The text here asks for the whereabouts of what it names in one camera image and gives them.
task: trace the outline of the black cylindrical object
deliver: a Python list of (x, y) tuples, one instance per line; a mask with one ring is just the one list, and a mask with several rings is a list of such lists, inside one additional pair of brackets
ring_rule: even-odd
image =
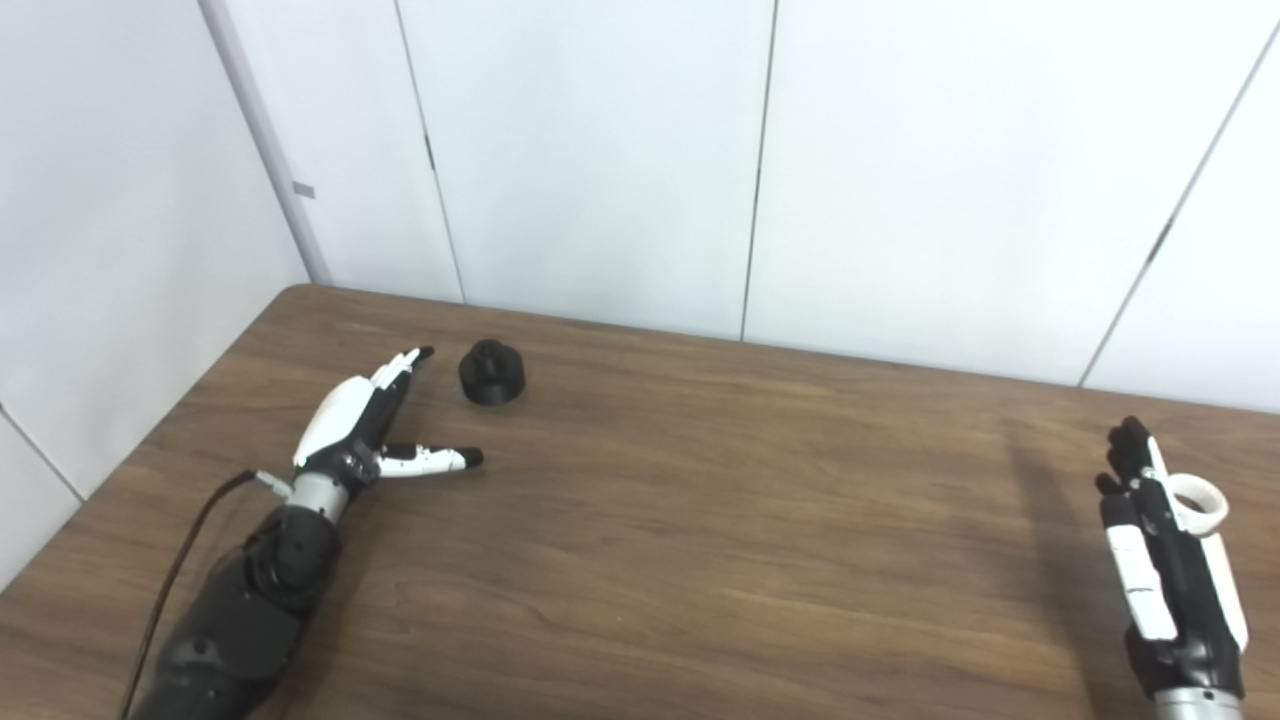
[(515, 347), (481, 340), (458, 364), (458, 379), (471, 402), (504, 405), (525, 389), (525, 361)]

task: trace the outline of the white wall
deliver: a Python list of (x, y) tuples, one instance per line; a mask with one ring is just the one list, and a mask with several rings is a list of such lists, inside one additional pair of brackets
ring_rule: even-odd
[(207, 0), (323, 282), (462, 300), (394, 0)]
[(746, 340), (1076, 383), (1275, 0), (782, 0)]
[(1087, 387), (1280, 413), (1274, 45)]
[(13, 580), (79, 501), (33, 451), (8, 418), (0, 416), (0, 589)]
[(769, 0), (402, 0), (467, 302), (737, 337)]
[(87, 496), (306, 275), (193, 1), (8, 0), (0, 97), (0, 402)]

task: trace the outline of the tabletop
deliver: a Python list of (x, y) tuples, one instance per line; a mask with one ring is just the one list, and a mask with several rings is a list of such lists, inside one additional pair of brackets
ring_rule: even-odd
[[(468, 404), (495, 337), (529, 386)], [(1126, 414), (1233, 501), (1245, 714), (1280, 717), (1280, 416), (301, 286), (0, 594), (0, 716), (111, 717), (207, 493), (287, 475), (342, 379), (434, 345), (396, 441), (485, 464), (383, 480), (255, 717), (1130, 719), (1093, 477)], [(275, 502), (215, 510), (164, 628)]]

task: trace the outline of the white door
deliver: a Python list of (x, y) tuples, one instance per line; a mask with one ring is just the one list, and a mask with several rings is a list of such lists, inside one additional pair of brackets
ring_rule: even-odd
[(319, 282), (462, 301), (394, 0), (206, 0)]
[(1087, 387), (1280, 413), (1280, 47), (1272, 45)]
[(739, 337), (769, 0), (401, 0), (467, 302)]
[(746, 340), (1076, 383), (1276, 0), (782, 0)]

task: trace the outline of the prosthetic hand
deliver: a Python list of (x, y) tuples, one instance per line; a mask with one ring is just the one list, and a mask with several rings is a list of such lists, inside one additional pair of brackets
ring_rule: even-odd
[(259, 471), (282, 507), (223, 557), (156, 661), (156, 679), (134, 720), (239, 720), (275, 687), (329, 587), (337, 524), (384, 477), (479, 465), (479, 448), (384, 445), (430, 347), (355, 377), (320, 404), (293, 457), (293, 483)]
[(1169, 474), (1156, 438), (1125, 418), (1100, 475), (1102, 524), (1133, 624), (1129, 664), (1161, 720), (1243, 720), (1240, 653), (1249, 642), (1217, 527), (1226, 497), (1203, 478)]

